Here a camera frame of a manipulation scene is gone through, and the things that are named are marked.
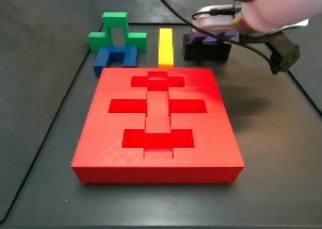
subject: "yellow block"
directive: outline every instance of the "yellow block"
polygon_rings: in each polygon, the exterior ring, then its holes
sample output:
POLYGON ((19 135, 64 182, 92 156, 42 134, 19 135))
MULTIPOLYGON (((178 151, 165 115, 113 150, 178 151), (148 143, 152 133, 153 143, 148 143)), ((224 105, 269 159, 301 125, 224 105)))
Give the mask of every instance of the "yellow block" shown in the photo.
POLYGON ((173 32, 161 28, 158 33, 158 68, 173 68, 173 32))

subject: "toy block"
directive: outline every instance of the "toy block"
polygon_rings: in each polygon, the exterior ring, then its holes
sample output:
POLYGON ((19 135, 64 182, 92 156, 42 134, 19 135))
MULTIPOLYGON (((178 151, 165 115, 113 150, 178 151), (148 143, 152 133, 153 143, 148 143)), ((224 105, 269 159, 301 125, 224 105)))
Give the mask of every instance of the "toy block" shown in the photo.
POLYGON ((90 50, 97 52, 101 46, 112 44, 109 33, 90 32, 88 35, 88 43, 90 45, 90 50))
POLYGON ((229 183, 243 167, 209 69, 102 70, 72 162, 81 183, 229 183))
POLYGON ((136 45, 138 52, 144 53, 146 51, 146 34, 145 33, 128 33, 125 37, 126 45, 136 45))
POLYGON ((94 73, 100 77, 104 67, 110 67, 113 62, 122 62, 122 67, 136 67, 137 47, 136 46, 101 46, 96 54, 94 73))
POLYGON ((122 29, 125 46, 137 46, 140 53, 146 51, 146 34, 129 32, 125 12, 104 12, 101 20, 104 31, 90 32, 88 36, 88 42, 93 52, 97 52, 101 46, 113 45, 110 28, 122 29))
POLYGON ((122 28, 124 34, 128 33, 128 20, 125 12, 104 12, 101 19, 105 32, 109 32, 109 30, 106 30, 108 28, 122 28))
MULTIPOLYGON (((213 32, 212 35, 224 37, 224 38, 232 38, 236 36, 236 31, 227 31, 227 32, 213 32)), ((188 42, 189 43, 200 43, 200 42, 217 42, 220 43, 221 41, 217 40, 216 38, 208 37, 204 33, 197 32, 196 30, 190 30, 188 35, 188 42)))
POLYGON ((182 59, 227 61, 231 44, 228 43, 190 43, 182 35, 182 59))
POLYGON ((170 28, 158 33, 158 68, 173 68, 173 35, 170 28))

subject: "red puzzle box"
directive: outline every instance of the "red puzzle box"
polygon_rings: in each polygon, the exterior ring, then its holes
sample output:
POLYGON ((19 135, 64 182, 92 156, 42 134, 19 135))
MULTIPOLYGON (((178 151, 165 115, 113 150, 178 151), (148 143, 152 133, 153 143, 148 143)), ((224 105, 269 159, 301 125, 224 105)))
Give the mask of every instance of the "red puzzle box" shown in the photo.
POLYGON ((72 163, 80 182, 228 183, 243 167, 209 69, 102 69, 72 163))

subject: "green block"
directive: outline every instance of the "green block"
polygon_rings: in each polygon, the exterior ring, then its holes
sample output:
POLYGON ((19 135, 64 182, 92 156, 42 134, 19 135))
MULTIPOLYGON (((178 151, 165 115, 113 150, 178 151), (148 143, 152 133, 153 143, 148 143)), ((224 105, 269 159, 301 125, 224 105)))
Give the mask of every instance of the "green block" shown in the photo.
POLYGON ((92 52, 97 52, 98 48, 104 45, 113 45, 113 41, 109 36, 109 33, 104 33, 104 32, 90 32, 88 35, 88 43, 89 43, 92 52))
POLYGON ((146 51, 146 34, 128 33, 125 38, 125 45, 136 45, 140 53, 146 51))
POLYGON ((105 32, 108 32, 108 28, 122 28, 124 34, 128 33, 128 20, 125 12, 104 12, 101 19, 105 32))

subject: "cross-shaped cutout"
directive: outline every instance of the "cross-shaped cutout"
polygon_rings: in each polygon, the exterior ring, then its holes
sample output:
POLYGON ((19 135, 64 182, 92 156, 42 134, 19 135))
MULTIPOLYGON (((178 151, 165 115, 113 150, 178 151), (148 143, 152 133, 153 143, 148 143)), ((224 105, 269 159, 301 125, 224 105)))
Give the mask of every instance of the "cross-shaped cutout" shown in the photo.
POLYGON ((144 113, 144 129, 125 129, 122 148, 144 148, 149 151, 170 151, 173 148, 193 148, 190 129, 170 129, 170 113, 205 113, 204 100, 168 99, 168 88, 182 88, 181 76, 166 72, 149 72, 133 76, 132 87, 145 87, 145 99, 112 99, 109 113, 144 113))

